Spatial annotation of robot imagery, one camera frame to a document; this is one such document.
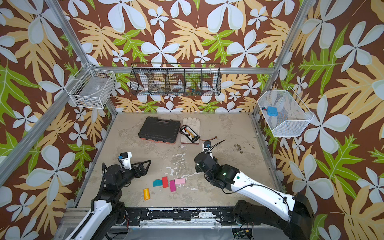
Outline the red square block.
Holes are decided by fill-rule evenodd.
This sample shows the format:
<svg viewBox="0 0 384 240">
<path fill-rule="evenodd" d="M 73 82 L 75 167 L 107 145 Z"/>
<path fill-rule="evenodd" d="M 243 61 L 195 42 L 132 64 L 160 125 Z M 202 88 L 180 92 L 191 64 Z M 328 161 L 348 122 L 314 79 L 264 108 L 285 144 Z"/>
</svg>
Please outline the red square block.
<svg viewBox="0 0 384 240">
<path fill-rule="evenodd" d="M 168 177 L 162 177 L 162 185 L 163 185 L 163 188 L 168 188 L 169 187 Z"/>
</svg>

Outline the orange cylinder block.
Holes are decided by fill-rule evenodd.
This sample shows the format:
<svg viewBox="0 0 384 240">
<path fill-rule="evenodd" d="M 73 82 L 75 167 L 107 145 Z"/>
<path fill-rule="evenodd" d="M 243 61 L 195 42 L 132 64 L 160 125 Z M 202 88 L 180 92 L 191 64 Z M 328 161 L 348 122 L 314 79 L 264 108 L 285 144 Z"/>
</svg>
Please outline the orange cylinder block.
<svg viewBox="0 0 384 240">
<path fill-rule="evenodd" d="M 146 189 L 143 189 L 143 195 L 144 195 L 144 200 L 147 201 L 149 200 L 151 197 L 150 197 L 150 190 L 149 188 L 146 188 Z"/>
</svg>

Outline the magenta rectangular block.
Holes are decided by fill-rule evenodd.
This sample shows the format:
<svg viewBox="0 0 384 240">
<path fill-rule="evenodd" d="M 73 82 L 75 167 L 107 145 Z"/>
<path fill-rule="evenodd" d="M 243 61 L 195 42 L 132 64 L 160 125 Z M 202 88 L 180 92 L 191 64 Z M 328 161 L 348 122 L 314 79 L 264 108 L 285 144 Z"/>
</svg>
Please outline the magenta rectangular block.
<svg viewBox="0 0 384 240">
<path fill-rule="evenodd" d="M 171 180 L 169 182 L 169 184 L 170 184 L 170 191 L 171 192 L 175 192 L 176 191 L 176 182 L 175 182 L 175 180 Z"/>
</svg>

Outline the pink rectangular block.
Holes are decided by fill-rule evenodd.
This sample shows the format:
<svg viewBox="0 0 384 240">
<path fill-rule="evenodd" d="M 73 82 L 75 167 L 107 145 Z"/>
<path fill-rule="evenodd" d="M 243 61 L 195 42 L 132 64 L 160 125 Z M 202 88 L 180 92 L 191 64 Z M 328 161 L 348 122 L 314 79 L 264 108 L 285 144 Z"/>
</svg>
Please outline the pink rectangular block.
<svg viewBox="0 0 384 240">
<path fill-rule="evenodd" d="M 175 184 L 176 185 L 183 185 L 186 183 L 186 179 L 185 178 L 182 178 L 182 179 L 175 179 Z"/>
</svg>

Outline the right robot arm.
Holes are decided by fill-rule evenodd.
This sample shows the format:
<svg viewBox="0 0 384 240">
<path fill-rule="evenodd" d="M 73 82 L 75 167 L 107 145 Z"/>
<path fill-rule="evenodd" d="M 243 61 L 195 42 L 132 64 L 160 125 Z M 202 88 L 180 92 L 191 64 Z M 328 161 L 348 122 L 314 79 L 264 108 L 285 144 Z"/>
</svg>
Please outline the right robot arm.
<svg viewBox="0 0 384 240">
<path fill-rule="evenodd" d="M 281 229 L 291 240 L 308 240 L 314 223 L 309 199 L 302 195 L 285 194 L 254 181 L 239 169 L 220 165 L 208 151 L 196 155 L 197 172 L 224 194 L 241 194 L 255 202 L 238 201 L 233 215 L 242 224 L 265 224 Z"/>
</svg>

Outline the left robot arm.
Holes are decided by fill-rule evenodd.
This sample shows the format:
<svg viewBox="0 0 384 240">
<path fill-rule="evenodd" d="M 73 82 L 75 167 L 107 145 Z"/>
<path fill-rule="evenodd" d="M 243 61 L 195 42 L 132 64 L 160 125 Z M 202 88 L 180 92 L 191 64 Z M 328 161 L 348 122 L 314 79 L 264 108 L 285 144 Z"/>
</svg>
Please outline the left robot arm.
<svg viewBox="0 0 384 240">
<path fill-rule="evenodd" d="M 83 220 L 67 237 L 68 240 L 102 240 L 115 224 L 126 220 L 125 204 L 120 201 L 122 189 L 133 179 L 148 173 L 152 161 L 133 164 L 130 169 L 121 165 L 107 167 L 102 164 L 102 182 L 98 194 L 91 200 L 91 207 Z"/>
</svg>

